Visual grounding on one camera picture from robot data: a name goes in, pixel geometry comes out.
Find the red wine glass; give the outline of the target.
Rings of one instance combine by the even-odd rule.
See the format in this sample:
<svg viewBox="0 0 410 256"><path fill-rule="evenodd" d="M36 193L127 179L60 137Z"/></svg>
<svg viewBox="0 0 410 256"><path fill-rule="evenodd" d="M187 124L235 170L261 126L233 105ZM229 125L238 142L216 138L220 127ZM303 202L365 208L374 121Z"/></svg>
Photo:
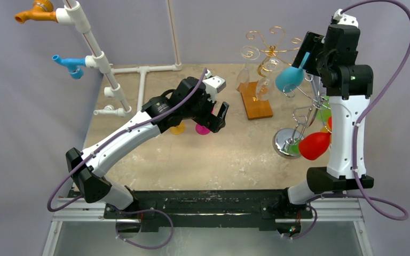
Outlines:
<svg viewBox="0 0 410 256"><path fill-rule="evenodd" d="M332 117L326 122L332 130ZM316 160L324 154L332 142L332 133L315 132L306 136L298 144L299 153L308 160Z"/></svg>

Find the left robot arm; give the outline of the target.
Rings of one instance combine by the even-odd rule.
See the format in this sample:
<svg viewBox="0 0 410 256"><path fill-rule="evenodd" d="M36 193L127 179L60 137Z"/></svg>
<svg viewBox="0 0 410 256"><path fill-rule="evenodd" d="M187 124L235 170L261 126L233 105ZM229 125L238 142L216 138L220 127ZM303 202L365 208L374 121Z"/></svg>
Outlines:
<svg viewBox="0 0 410 256"><path fill-rule="evenodd" d="M222 129L229 105L221 104L212 114L216 95L226 87L225 79L211 76L199 81L188 77L176 89L152 97L134 117L94 146L66 153L67 166L74 184L87 203L102 201L117 208L124 218L132 218L138 202L128 187L112 182L106 173L124 156L181 121L191 119L216 133Z"/></svg>

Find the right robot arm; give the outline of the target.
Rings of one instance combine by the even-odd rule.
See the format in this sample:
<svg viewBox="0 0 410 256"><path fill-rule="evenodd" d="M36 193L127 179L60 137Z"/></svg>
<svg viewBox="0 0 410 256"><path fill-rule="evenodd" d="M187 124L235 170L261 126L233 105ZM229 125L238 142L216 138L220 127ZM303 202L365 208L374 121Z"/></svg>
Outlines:
<svg viewBox="0 0 410 256"><path fill-rule="evenodd" d="M299 205L319 194L373 186L364 163L362 114L373 94L374 74L369 65L356 64L359 37L359 28L352 25L329 25L324 36L308 32L292 63L320 77L329 97L332 131L330 135L312 133L300 142L305 158L316 158L326 149L330 157L327 166L309 168L305 181L288 188L288 197L278 203L285 217L293 216Z"/></svg>

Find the blue wine glass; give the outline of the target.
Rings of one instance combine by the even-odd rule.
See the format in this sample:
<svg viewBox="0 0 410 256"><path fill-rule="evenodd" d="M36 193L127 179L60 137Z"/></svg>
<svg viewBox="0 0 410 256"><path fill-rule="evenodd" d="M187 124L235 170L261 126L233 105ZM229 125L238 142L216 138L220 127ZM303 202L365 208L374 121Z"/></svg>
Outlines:
<svg viewBox="0 0 410 256"><path fill-rule="evenodd" d="M306 52L298 67L290 66L282 71L275 79L277 89L282 93L293 92L304 79L303 66L307 62L310 53Z"/></svg>

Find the pink wine glass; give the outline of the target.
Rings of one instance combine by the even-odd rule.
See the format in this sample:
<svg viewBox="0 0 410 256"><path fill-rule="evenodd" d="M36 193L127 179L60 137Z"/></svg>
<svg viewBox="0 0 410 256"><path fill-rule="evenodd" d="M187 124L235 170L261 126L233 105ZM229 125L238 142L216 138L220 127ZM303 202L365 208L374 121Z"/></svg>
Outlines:
<svg viewBox="0 0 410 256"><path fill-rule="evenodd" d="M205 126L196 124L195 126L196 133L199 135L207 135L210 133L210 130L207 129Z"/></svg>

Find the yellow wine glass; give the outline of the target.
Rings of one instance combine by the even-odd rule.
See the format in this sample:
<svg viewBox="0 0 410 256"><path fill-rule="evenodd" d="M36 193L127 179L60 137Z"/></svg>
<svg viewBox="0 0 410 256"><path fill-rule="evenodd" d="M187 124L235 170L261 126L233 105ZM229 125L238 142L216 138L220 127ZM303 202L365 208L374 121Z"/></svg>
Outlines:
<svg viewBox="0 0 410 256"><path fill-rule="evenodd" d="M185 128L186 128L186 126L185 126L184 122L180 122L179 125L170 127L169 131L174 135L180 135L185 131Z"/></svg>

